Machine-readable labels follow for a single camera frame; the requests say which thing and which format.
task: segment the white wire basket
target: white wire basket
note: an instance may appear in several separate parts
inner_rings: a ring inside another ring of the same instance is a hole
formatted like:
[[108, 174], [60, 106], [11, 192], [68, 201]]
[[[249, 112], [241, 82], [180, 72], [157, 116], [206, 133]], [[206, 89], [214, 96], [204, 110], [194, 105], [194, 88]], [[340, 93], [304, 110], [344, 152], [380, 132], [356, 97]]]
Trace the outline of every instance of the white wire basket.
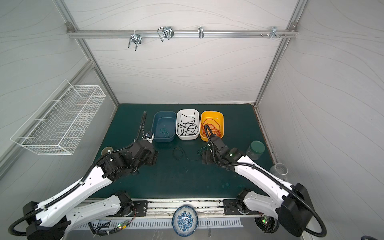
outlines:
[[106, 96], [98, 85], [75, 86], [68, 81], [66, 85], [69, 87], [59, 89], [63, 93], [45, 113], [41, 108], [49, 98], [19, 128], [11, 137], [13, 142], [37, 155], [73, 154]]

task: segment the robotic arm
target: robotic arm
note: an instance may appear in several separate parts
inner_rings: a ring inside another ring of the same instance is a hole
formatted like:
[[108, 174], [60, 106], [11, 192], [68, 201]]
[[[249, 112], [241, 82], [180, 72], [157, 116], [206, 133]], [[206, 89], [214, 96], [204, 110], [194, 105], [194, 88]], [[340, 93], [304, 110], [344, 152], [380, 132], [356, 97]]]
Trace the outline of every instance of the robotic arm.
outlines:
[[[143, 164], [156, 163], [158, 152], [154, 150], [153, 133], [144, 133], [146, 112], [141, 119], [133, 143], [110, 151], [96, 160], [84, 177], [55, 196], [38, 202], [29, 202], [23, 207], [24, 216], [14, 222], [8, 232], [16, 236], [27, 236], [28, 240], [59, 240], [72, 228], [108, 215], [127, 216], [136, 209], [125, 192], [119, 192], [107, 199], [83, 207], [76, 207], [99, 189], [129, 174], [135, 175]], [[19, 223], [27, 221], [26, 232], [15, 230]], [[124, 225], [111, 230], [115, 233]]]
[[[306, 231], [316, 237], [326, 235], [326, 227], [313, 210], [313, 205], [307, 189], [297, 183], [295, 186], [285, 182], [257, 164], [237, 148], [231, 150], [223, 141], [214, 135], [208, 125], [204, 126], [211, 151], [203, 153], [203, 162], [215, 163], [219, 167], [232, 170], [266, 192], [269, 197], [258, 195], [245, 190], [237, 197], [237, 207], [242, 214], [258, 211], [278, 219], [278, 222], [292, 235], [300, 237]], [[312, 216], [319, 222], [321, 232], [317, 233], [308, 228]]]

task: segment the gray floor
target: gray floor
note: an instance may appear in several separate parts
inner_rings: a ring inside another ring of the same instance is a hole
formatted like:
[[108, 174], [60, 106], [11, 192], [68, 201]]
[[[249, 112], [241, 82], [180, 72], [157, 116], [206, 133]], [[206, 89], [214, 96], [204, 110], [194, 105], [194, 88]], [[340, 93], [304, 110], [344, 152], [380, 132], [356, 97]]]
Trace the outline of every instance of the gray floor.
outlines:
[[93, 237], [90, 230], [76, 230], [69, 232], [63, 240], [120, 240], [120, 239], [146, 239], [146, 240], [298, 240], [300, 238], [289, 234], [282, 226], [273, 234], [264, 234], [251, 217], [241, 218], [242, 228], [215, 228], [211, 229], [211, 237], [208, 237], [207, 229], [197, 229], [189, 237], [178, 236], [173, 229], [148, 229], [148, 230], [124, 230], [110, 236]]

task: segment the blue and white plate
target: blue and white plate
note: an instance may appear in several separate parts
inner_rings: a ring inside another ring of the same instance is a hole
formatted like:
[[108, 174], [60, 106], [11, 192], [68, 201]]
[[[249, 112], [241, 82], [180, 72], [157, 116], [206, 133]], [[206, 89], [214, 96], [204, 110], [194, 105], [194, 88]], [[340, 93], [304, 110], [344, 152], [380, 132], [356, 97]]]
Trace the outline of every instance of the blue and white plate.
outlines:
[[172, 217], [172, 227], [182, 237], [190, 236], [197, 228], [197, 213], [193, 207], [179, 207]]

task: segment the jar with green lid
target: jar with green lid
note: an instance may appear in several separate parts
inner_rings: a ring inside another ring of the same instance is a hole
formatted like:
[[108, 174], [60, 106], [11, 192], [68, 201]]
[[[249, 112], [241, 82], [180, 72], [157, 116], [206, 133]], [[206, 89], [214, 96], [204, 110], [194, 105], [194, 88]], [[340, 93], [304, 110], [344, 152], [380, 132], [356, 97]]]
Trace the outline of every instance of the jar with green lid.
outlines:
[[260, 141], [253, 141], [248, 147], [247, 156], [253, 161], [256, 161], [265, 151], [265, 145]]

